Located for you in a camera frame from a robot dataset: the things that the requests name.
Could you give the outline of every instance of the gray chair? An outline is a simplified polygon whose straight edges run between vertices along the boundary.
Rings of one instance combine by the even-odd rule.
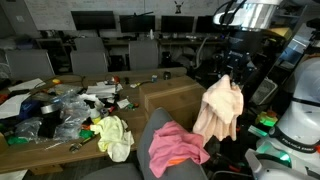
[[[6,51],[6,59],[13,79],[52,77],[55,75],[47,50]]]
[[[76,38],[74,40],[78,51],[103,51],[105,48],[100,37]]]
[[[149,147],[155,130],[160,129],[172,118],[163,108],[156,109],[151,115],[140,139],[137,150],[137,157],[140,164],[140,171],[134,164],[125,163],[107,167],[85,176],[82,180],[95,179],[121,179],[121,180],[207,180],[201,165],[195,164],[191,159],[179,165],[166,169],[160,178],[156,178],[149,168],[150,156]]]
[[[85,76],[108,72],[106,55],[102,51],[72,51],[70,56],[73,74]]]
[[[158,42],[155,40],[130,41],[129,58],[131,70],[157,69],[159,65]]]

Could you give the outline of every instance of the pink towel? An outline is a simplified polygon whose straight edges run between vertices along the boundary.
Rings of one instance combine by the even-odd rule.
[[[230,78],[224,75],[203,94],[198,119],[193,132],[204,137],[203,146],[214,135],[220,141],[231,136],[236,140],[237,117],[242,114],[243,95],[238,86],[230,85]]]
[[[187,132],[175,121],[167,122],[161,129],[156,130],[149,148],[149,167],[159,178],[167,167],[191,158],[193,162],[201,164],[210,156],[202,148],[203,137]]]

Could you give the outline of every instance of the tape roll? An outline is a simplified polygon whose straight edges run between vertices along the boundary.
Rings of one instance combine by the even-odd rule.
[[[42,112],[42,114],[49,114],[49,113],[55,112],[55,111],[57,111],[59,109],[60,109],[60,107],[58,105],[49,104],[47,106],[41,107],[41,112]]]

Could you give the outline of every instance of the monitor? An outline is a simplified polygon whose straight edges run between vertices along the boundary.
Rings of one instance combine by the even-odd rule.
[[[122,33],[139,33],[155,31],[155,16],[120,16]]]
[[[77,30],[116,29],[113,11],[71,11]]]
[[[161,32],[179,33],[192,32],[193,16],[162,16],[161,17]]]
[[[199,16],[196,26],[197,33],[215,33],[219,32],[216,25],[213,24],[212,16]]]

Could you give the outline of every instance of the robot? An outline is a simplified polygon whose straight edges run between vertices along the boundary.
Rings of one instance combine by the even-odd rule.
[[[229,39],[224,66],[219,73],[231,72],[232,80],[241,85],[249,77],[244,74],[250,68],[254,71],[250,56],[257,51],[255,46],[260,43],[260,32],[269,27],[282,0],[238,0],[238,6],[230,10],[234,2],[225,3],[225,12],[215,13],[213,22],[225,28],[238,27]],[[319,0],[291,2],[297,5],[320,3]],[[319,69],[320,58],[300,64],[294,74],[295,90],[289,108],[269,134],[257,142],[257,150],[246,152],[255,179],[320,179]]]

